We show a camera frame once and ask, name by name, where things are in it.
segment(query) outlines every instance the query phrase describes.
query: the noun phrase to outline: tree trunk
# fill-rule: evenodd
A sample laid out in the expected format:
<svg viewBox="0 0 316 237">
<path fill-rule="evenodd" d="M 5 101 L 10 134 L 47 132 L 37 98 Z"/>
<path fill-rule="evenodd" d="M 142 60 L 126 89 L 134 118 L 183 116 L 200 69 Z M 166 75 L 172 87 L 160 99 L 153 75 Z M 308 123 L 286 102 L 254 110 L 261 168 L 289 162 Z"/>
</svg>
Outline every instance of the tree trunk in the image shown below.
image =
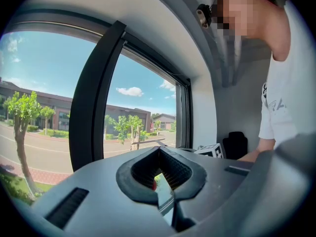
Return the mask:
<svg viewBox="0 0 316 237">
<path fill-rule="evenodd" d="M 107 139 L 106 134 L 107 134 L 107 126 L 105 125 L 105 126 L 104 126 L 104 139 L 105 139 L 105 140 Z"/>
<path fill-rule="evenodd" d="M 137 129 L 136 129 L 136 136 L 135 136 L 135 140 L 134 142 L 139 142 L 140 140 L 140 125 L 137 126 Z M 139 150 L 139 144 L 136 144 L 134 145 L 135 146 L 135 149 L 134 150 Z"/>
<path fill-rule="evenodd" d="M 45 135 L 47 135 L 47 118 L 45 118 Z"/>
<path fill-rule="evenodd" d="M 28 122 L 21 122 L 19 117 L 14 117 L 14 138 L 16 141 L 17 153 L 19 160 L 21 162 L 22 172 L 25 177 L 26 184 L 30 190 L 31 195 L 34 197 L 38 193 L 38 189 L 35 182 L 31 176 L 24 150 L 24 136 L 28 126 Z"/>
<path fill-rule="evenodd" d="M 134 145 L 132 145 L 134 143 L 134 126 L 131 125 L 130 130 L 131 130 L 131 132 L 130 132 L 130 150 L 133 151 L 133 150 L 135 150 Z"/>
</svg>

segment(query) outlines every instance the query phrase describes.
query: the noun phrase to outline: red object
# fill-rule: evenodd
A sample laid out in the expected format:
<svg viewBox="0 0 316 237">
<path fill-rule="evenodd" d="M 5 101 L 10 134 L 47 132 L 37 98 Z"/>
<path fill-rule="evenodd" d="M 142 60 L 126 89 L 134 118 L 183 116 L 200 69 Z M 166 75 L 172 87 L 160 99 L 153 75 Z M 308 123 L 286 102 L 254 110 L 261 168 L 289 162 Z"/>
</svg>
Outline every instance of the red object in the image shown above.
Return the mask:
<svg viewBox="0 0 316 237">
<path fill-rule="evenodd" d="M 153 190 L 155 191 L 156 189 L 157 189 L 157 183 L 156 183 L 156 180 L 154 179 Z"/>
</svg>

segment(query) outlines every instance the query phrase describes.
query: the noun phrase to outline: neck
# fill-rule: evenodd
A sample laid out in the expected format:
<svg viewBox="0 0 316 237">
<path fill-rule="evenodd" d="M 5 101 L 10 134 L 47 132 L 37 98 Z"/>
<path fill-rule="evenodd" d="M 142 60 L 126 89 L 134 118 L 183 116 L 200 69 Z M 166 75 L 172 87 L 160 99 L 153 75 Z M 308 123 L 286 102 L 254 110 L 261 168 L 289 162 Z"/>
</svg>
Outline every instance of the neck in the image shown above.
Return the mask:
<svg viewBox="0 0 316 237">
<path fill-rule="evenodd" d="M 285 61 L 291 46 L 291 31 L 285 10 L 269 4 L 263 20 L 259 38 L 272 50 L 276 61 Z"/>
</svg>

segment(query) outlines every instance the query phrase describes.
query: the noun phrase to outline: road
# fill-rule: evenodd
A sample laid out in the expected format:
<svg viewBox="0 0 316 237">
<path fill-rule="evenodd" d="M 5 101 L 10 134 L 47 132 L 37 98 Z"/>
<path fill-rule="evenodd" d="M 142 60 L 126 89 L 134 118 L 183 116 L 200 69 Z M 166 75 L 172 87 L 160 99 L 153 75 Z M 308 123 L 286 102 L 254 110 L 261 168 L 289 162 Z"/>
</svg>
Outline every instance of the road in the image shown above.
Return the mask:
<svg viewBox="0 0 316 237">
<path fill-rule="evenodd" d="M 175 147 L 175 133 L 161 132 L 163 142 Z M 69 143 L 67 140 L 51 140 L 47 136 L 25 135 L 25 153 L 28 166 L 34 169 L 56 173 L 73 173 Z M 129 152 L 130 143 L 104 143 L 104 158 L 117 156 Z M 140 148 L 158 146 L 156 142 L 141 144 Z M 16 144 L 12 127 L 0 125 L 0 155 L 4 158 L 19 163 L 16 152 Z"/>
</svg>

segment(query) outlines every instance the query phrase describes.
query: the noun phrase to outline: person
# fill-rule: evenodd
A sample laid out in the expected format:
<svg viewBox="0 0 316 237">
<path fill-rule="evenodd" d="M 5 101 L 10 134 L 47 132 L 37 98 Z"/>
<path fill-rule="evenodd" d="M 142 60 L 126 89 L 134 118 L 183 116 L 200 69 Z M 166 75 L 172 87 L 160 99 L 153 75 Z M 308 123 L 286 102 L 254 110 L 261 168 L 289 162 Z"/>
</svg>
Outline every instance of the person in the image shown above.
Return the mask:
<svg viewBox="0 0 316 237">
<path fill-rule="evenodd" d="M 300 132 L 315 131 L 311 123 L 316 123 L 316 104 L 312 99 L 308 103 L 308 96 L 303 94 L 313 96 L 316 92 L 312 81 L 315 44 L 295 6 L 289 0 L 284 8 L 275 0 L 215 0 L 210 10 L 218 27 L 245 38 L 261 39 L 272 51 L 262 87 L 259 144 L 239 160 L 254 162 L 261 152 L 273 150 Z"/>
</svg>

